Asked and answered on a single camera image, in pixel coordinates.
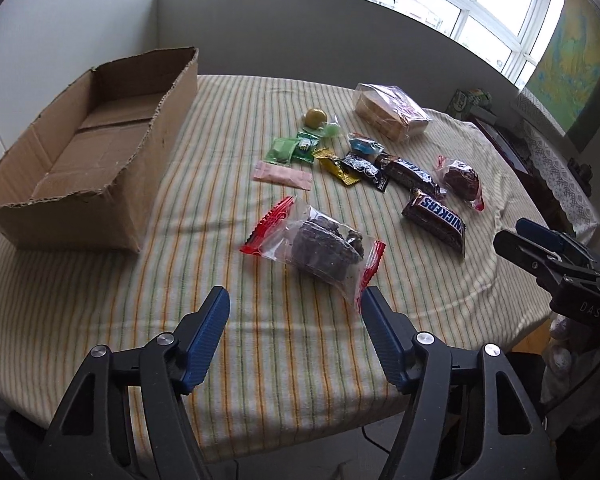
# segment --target green candy wrapper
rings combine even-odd
[[[320,137],[300,131],[296,136],[298,145],[293,154],[295,160],[302,160],[309,164],[314,163],[314,150],[320,143]]]
[[[302,130],[308,134],[312,134],[313,136],[320,137],[321,139],[332,139],[333,137],[337,137],[342,134],[342,128],[340,127],[340,123],[338,122],[338,118],[336,116],[333,117],[333,120],[323,124],[323,126],[317,130],[312,130],[306,126],[303,126]]]
[[[271,164],[279,164],[280,166],[291,165],[291,157],[298,145],[299,139],[291,137],[276,137],[273,139],[273,144],[267,155],[262,160]]]

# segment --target pink packet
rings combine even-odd
[[[273,182],[274,184],[283,184],[284,186],[299,187],[311,191],[314,184],[314,176],[301,170],[293,168],[285,168],[269,164],[263,160],[259,160],[253,171],[253,179],[263,182]]]

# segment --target yellow candy wrapper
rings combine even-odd
[[[314,158],[320,161],[320,165],[325,170],[338,177],[347,186],[351,186],[356,182],[360,182],[358,177],[344,171],[341,158],[333,153],[329,148],[320,148],[319,150],[315,150]]]

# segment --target clear plastic bag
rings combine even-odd
[[[397,86],[360,83],[353,103],[362,120],[397,142],[421,134],[431,122],[417,102]]]
[[[353,152],[365,157],[371,162],[376,160],[376,156],[384,152],[384,146],[377,140],[369,139],[356,132],[348,133],[347,140],[349,141],[349,146]]]
[[[433,173],[440,186],[447,186],[476,211],[484,209],[482,183],[474,168],[461,160],[439,155]]]
[[[305,270],[335,286],[347,303],[360,295],[378,270],[384,242],[363,234],[295,196],[269,211],[240,248]]]
[[[313,129],[308,126],[302,126],[302,130],[321,139],[333,139],[342,134],[342,127],[337,115],[329,117],[327,122],[322,123],[319,128]]]

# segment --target black candy wrapper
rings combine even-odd
[[[411,191],[421,189],[436,200],[444,200],[446,196],[446,189],[436,184],[429,173],[399,156],[381,153],[376,157],[374,165],[390,179]]]
[[[413,199],[402,214],[436,238],[450,245],[464,257],[464,232],[462,219],[451,209],[443,206],[428,194],[416,190]]]
[[[368,160],[357,156],[355,153],[349,153],[342,159],[342,165],[347,173],[353,173],[356,176],[370,180],[376,186],[376,189],[383,193],[386,191],[389,178]]]

